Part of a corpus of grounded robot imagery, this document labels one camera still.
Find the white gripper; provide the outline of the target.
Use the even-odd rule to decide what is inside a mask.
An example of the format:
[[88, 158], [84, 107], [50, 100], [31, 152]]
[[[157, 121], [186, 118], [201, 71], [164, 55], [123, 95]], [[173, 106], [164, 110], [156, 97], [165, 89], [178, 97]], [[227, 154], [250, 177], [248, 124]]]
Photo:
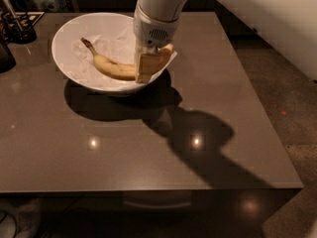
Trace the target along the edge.
[[143, 4], [134, 14], [136, 37], [136, 82], [147, 83], [159, 71], [160, 56], [155, 52], [170, 44], [179, 25], [180, 6], [173, 2]]

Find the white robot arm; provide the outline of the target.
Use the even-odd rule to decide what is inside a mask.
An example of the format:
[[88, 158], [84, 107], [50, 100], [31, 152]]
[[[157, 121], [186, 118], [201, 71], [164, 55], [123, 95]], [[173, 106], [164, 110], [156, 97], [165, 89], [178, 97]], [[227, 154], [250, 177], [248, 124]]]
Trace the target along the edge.
[[[136, 54], [173, 40], [188, 0], [137, 0]], [[317, 0], [216, 0], [312, 80], [317, 79]]]

